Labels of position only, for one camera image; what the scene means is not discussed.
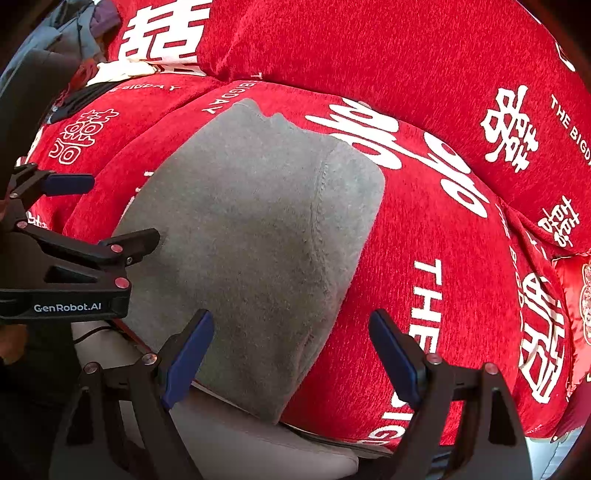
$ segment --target red quilt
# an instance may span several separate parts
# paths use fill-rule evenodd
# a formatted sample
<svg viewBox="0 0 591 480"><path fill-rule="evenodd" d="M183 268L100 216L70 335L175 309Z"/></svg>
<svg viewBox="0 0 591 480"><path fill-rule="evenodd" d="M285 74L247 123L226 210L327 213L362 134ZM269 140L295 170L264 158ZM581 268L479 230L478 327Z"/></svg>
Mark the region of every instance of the red quilt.
<svg viewBox="0 0 591 480"><path fill-rule="evenodd" d="M179 77L200 85L211 81L162 74L141 81L164 77L173 83ZM125 87L138 83L130 80L97 100L103 102L100 110L137 112L152 95L164 93L134 89L131 106ZM549 261L556 247L525 230L526 220L461 156L418 128L337 96L256 81L209 85L202 85L209 91L160 115L140 134L128 135L123 115L110 117L99 135L122 145L110 158L96 142L82 148L74 163L60 164L50 155L53 145L68 122L78 120L46 130L30 161L60 171L74 166L91 171L96 187L67 205L44 199L33 208L33 218L49 225L61 219L66 235L91 242L111 235L137 191L170 154L233 103L254 99L265 115L279 112L299 127L359 148L382 167L387 182L335 328L282 420L347 441L387 446L400 441L411 411L392 396L366 329L369 313L383 307L426 351L437 350L459 365L497 363L527 433L550 436L566 408L571 357L563 293ZM95 104L79 116L84 120L92 110ZM458 409L452 411L445 442L453 441L458 415Z"/></svg>

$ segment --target white fabric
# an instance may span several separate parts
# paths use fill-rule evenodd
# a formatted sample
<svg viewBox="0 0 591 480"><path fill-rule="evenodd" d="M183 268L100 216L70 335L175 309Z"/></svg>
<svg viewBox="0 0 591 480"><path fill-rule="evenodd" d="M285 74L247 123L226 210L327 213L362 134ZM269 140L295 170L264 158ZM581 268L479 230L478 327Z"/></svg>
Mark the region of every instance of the white fabric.
<svg viewBox="0 0 591 480"><path fill-rule="evenodd" d="M73 323L73 336L105 324ZM104 368L129 365L142 354L108 330L76 344L76 352L81 365L96 361ZM127 435L142 446L131 403L121 402L121 411ZM359 459L348 448L310 442L194 387L171 417L205 480L336 480L358 468Z"/></svg>
<svg viewBox="0 0 591 480"><path fill-rule="evenodd" d="M118 82L135 77L145 77L156 73L157 69L153 65L141 60L115 60L109 63L99 63L98 73L91 78L86 86L102 82Z"/></svg>
<svg viewBox="0 0 591 480"><path fill-rule="evenodd" d="M530 453L532 478L533 480L541 480L558 448L558 442L550 443L550 439L526 438L525 443Z"/></svg>
<svg viewBox="0 0 591 480"><path fill-rule="evenodd" d="M560 439L558 442L556 442L558 444L558 448L556 449L556 452L554 453L552 460L550 460L550 463L548 465L548 468L544 472L544 475L542 475L542 480L547 480L556 471L556 469L560 466L562 461L569 454L570 449L573 447L574 443L577 441L582 431L583 427L576 429L565 435L565 437Z"/></svg>

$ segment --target blue gripper pad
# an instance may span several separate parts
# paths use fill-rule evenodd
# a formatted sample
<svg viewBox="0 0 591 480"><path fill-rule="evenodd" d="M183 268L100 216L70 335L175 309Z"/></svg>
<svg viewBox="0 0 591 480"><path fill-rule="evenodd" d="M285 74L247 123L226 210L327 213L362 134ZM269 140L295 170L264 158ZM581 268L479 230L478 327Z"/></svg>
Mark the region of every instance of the blue gripper pad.
<svg viewBox="0 0 591 480"><path fill-rule="evenodd" d="M398 398L407 402L413 410L418 409L421 403L421 395L419 390L419 374L413 362L407 355L402 345L396 338L396 335L388 326L387 321L383 316L387 313L376 310L372 312L369 317L369 337L374 345L379 359L390 378L390 382L394 390L398 394ZM394 322L391 321L392 327L396 328Z"/></svg>
<svg viewBox="0 0 591 480"><path fill-rule="evenodd" d="M213 340L213 332L212 314L205 312L168 368L166 386L161 396L164 407L173 408L186 395Z"/></svg>
<svg viewBox="0 0 591 480"><path fill-rule="evenodd" d="M43 181L41 191L48 197L59 195L82 195L95 186L92 175L52 173Z"/></svg>

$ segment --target white cloth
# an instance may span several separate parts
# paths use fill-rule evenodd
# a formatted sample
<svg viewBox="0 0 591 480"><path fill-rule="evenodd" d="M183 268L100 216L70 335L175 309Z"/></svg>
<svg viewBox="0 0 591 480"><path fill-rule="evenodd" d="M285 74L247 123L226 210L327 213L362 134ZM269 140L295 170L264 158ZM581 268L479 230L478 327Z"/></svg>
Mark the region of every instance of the white cloth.
<svg viewBox="0 0 591 480"><path fill-rule="evenodd" d="M574 443L577 441L582 431L583 427L573 430L572 432L566 434L565 437L560 439L558 442L556 442L558 443L558 448L556 449L556 452L552 457L552 460L550 460L550 463L548 464L548 468L544 472L544 475L542 475L542 480L547 480L557 470L557 468L569 454L570 449L574 446Z"/></svg>
<svg viewBox="0 0 591 480"><path fill-rule="evenodd" d="M141 60L115 60L109 63L99 63L99 71L91 78L86 86L102 82L118 82L135 77L145 77L156 73L157 69L153 65Z"/></svg>

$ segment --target gray towel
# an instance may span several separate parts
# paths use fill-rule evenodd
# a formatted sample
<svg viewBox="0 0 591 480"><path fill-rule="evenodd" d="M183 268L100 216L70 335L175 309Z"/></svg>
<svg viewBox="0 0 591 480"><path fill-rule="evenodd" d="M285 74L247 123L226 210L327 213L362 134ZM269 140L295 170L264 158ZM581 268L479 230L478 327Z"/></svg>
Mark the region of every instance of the gray towel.
<svg viewBox="0 0 591 480"><path fill-rule="evenodd" d="M127 325L158 349L211 310L197 380L278 421L324 347L383 192L379 167L345 142L237 103L164 162L119 224L163 237L129 269Z"/></svg>

